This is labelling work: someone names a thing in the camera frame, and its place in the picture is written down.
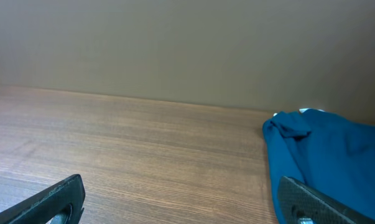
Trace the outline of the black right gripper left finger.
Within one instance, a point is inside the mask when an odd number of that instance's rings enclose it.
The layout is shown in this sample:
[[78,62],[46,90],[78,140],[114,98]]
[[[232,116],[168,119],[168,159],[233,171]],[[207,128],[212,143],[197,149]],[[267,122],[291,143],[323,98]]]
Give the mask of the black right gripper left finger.
[[85,188],[73,174],[0,213],[0,224],[78,224],[83,214]]

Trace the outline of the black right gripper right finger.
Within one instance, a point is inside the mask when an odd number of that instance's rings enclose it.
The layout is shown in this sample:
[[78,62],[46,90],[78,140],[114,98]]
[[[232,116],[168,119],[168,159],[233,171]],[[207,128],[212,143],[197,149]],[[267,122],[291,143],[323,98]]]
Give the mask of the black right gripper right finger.
[[277,199],[287,224],[375,224],[372,218],[292,177],[281,177]]

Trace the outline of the blue t-shirt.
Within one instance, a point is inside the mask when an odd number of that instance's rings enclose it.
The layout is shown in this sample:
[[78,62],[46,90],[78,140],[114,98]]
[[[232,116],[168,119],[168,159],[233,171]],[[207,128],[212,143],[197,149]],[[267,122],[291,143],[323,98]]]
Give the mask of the blue t-shirt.
[[277,113],[263,124],[262,133],[279,223],[285,223],[277,199],[283,176],[375,220],[375,126],[307,109]]

